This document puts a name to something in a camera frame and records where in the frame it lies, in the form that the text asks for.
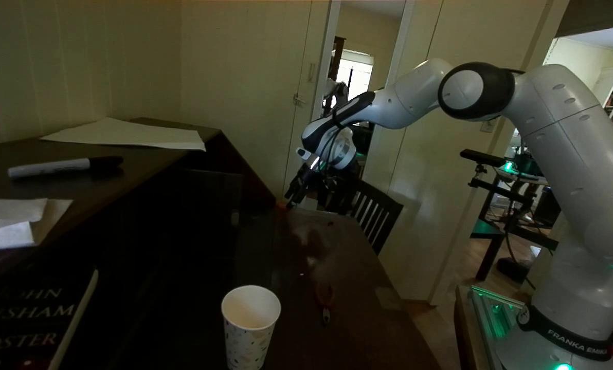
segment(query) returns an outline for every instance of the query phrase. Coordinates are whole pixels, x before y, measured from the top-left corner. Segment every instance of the book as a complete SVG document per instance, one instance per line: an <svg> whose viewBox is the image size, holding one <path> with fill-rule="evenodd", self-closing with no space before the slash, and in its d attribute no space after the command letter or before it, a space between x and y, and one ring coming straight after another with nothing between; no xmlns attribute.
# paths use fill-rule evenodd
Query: book
<svg viewBox="0 0 613 370"><path fill-rule="evenodd" d="M0 283L0 370L59 368L96 283L93 267L43 268Z"/></svg>
<svg viewBox="0 0 613 370"><path fill-rule="evenodd" d="M0 248L38 245L70 207L70 198L0 198Z"/></svg>

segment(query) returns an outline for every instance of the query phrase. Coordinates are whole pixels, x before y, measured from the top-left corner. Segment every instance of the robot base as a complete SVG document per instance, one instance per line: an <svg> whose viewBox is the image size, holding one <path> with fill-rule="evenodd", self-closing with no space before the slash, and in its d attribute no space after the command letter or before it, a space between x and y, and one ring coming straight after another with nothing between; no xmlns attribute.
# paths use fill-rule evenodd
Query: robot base
<svg viewBox="0 0 613 370"><path fill-rule="evenodd" d="M524 304L479 286L469 290L481 337L486 339L494 370L613 370L609 361L595 361L570 354L534 331L522 331L516 317Z"/></svg>

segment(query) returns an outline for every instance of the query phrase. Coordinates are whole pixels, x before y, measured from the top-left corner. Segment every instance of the chair back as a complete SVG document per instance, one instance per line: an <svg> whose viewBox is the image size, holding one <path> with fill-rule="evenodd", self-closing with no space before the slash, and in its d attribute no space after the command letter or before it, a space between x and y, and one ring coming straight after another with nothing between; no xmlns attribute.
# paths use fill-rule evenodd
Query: chair back
<svg viewBox="0 0 613 370"><path fill-rule="evenodd" d="M360 221L363 236L379 255L403 205L363 181L352 181L350 192L333 209Z"/></svg>

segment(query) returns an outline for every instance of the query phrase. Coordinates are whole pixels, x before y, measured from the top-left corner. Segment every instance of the white wall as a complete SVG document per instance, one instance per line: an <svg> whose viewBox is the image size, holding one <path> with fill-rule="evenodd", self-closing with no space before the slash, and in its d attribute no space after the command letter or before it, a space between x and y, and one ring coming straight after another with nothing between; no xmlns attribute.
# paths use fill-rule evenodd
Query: white wall
<svg viewBox="0 0 613 370"><path fill-rule="evenodd" d="M605 68L613 68L613 46L581 43L574 37L557 37L552 43L544 63L562 63L589 88L595 88L598 73Z"/></svg>
<svg viewBox="0 0 613 370"><path fill-rule="evenodd" d="M310 117L327 2L183 0L180 120L224 129L278 195Z"/></svg>
<svg viewBox="0 0 613 370"><path fill-rule="evenodd" d="M174 0L0 0L0 142L103 115L177 117Z"/></svg>

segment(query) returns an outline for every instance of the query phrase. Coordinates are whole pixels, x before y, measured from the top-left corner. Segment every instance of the floor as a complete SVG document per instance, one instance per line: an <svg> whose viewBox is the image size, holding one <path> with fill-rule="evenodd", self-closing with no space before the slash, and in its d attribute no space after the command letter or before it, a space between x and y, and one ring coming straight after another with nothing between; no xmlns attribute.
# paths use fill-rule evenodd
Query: floor
<svg viewBox="0 0 613 370"><path fill-rule="evenodd" d="M472 281L476 268L479 267L490 240L471 238L466 246L466 256L458 267L458 283ZM509 248L519 261L533 261L531 243L520 236L509 236ZM497 258L509 256L507 243L502 245ZM486 281L476 281L503 296L522 296L516 281L507 280L503 272L492 267ZM434 351L443 370L461 370L457 337L453 325L454 292L445 304L427 305L424 302L406 302L407 312L413 317L415 326L424 333L430 349Z"/></svg>

